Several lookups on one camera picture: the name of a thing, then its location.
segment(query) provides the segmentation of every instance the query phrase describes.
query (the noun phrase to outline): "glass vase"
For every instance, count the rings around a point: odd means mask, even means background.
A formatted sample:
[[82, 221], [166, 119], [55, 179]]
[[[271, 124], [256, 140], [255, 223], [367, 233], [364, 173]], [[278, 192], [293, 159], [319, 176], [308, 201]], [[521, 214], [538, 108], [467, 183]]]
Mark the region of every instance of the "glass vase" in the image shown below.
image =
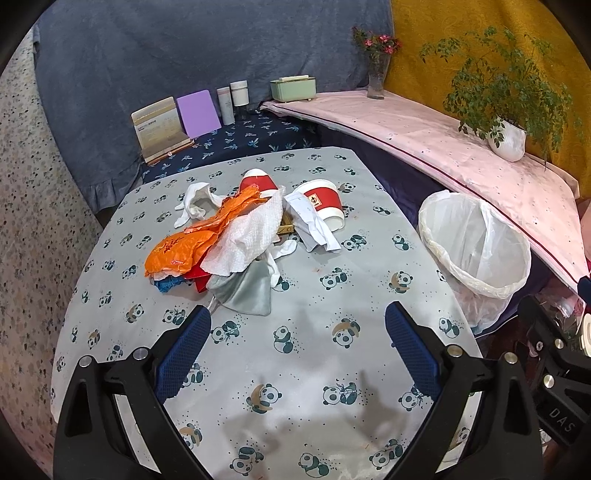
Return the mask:
[[374, 51], [369, 54], [368, 98], [384, 100], [384, 80], [390, 65], [389, 53]]

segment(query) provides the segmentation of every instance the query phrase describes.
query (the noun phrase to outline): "white bottle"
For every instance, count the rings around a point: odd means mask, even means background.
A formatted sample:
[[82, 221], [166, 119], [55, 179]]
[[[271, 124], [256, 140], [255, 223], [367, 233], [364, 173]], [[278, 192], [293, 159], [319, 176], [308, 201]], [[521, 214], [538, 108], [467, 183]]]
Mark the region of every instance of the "white bottle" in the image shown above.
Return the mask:
[[246, 80], [232, 82], [230, 88], [232, 89], [234, 106], [248, 105], [248, 82]]
[[218, 88], [217, 99], [220, 102], [223, 124], [232, 125], [234, 123], [234, 110], [232, 107], [232, 94], [230, 93], [230, 87]]
[[246, 80], [232, 82], [230, 88], [232, 89], [234, 107], [236, 107], [236, 119], [239, 122], [248, 120], [248, 82]]

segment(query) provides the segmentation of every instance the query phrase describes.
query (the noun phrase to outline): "potted plant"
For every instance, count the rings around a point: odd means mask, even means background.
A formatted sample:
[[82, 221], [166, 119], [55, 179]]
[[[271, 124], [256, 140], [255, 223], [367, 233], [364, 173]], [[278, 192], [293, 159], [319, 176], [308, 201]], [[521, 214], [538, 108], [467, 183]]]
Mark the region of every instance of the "potted plant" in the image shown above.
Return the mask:
[[[462, 39], [425, 43], [420, 57], [423, 62], [429, 55], [445, 62], [454, 56], [463, 58], [443, 102], [445, 110], [460, 119], [459, 131], [467, 134], [471, 129], [508, 161], [523, 157], [529, 135], [546, 161], [551, 151], [560, 148], [573, 99], [566, 85], [554, 87], [537, 66], [550, 53], [551, 44], [528, 34], [524, 37], [531, 53], [517, 46], [509, 29], [499, 35], [495, 27], [488, 27], [482, 35], [467, 32]], [[580, 119], [574, 124], [580, 132]]]

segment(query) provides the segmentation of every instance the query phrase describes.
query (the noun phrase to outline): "metal screw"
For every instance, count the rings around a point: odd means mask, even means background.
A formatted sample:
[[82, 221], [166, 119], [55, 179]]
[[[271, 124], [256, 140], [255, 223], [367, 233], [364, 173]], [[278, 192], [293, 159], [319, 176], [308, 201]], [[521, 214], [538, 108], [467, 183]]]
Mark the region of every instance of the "metal screw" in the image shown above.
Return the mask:
[[453, 358], [458, 358], [463, 355], [464, 350], [462, 350], [462, 347], [459, 345], [449, 345], [447, 347], [447, 353]]
[[134, 350], [134, 358], [136, 360], [143, 360], [148, 356], [148, 349], [144, 347], [139, 347]]
[[78, 360], [78, 365], [82, 368], [88, 367], [92, 363], [92, 357], [90, 355], [83, 356], [80, 360]]
[[519, 359], [517, 358], [517, 355], [513, 352], [507, 352], [505, 354], [505, 362], [508, 364], [515, 365], [518, 361]]
[[552, 388], [554, 386], [554, 377], [552, 375], [546, 375], [544, 377], [544, 386], [546, 388]]

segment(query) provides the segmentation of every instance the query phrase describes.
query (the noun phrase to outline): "white flower pot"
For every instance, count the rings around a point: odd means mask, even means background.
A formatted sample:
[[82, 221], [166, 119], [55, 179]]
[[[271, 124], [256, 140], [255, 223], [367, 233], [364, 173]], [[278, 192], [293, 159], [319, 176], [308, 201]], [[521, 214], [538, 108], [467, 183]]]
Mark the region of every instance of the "white flower pot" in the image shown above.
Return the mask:
[[504, 120], [501, 121], [500, 131], [503, 141], [497, 147], [495, 141], [487, 136], [491, 150], [506, 161], [514, 162], [525, 155], [525, 137], [527, 133]]

